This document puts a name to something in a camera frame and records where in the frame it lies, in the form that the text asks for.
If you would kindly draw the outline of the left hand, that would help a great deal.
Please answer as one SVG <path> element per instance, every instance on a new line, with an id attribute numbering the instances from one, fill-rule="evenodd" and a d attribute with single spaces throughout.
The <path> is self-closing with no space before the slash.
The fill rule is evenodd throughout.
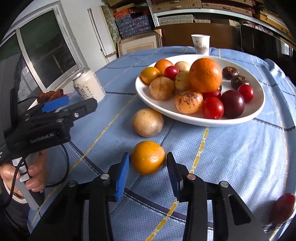
<path id="1" fill-rule="evenodd" d="M 8 193 L 11 191 L 15 170 L 15 166 L 9 162 L 1 166 L 1 178 Z M 47 149 L 39 152 L 34 163 L 27 167 L 27 173 L 24 176 L 29 178 L 25 181 L 27 190 L 32 192 L 44 190 L 47 183 Z"/>

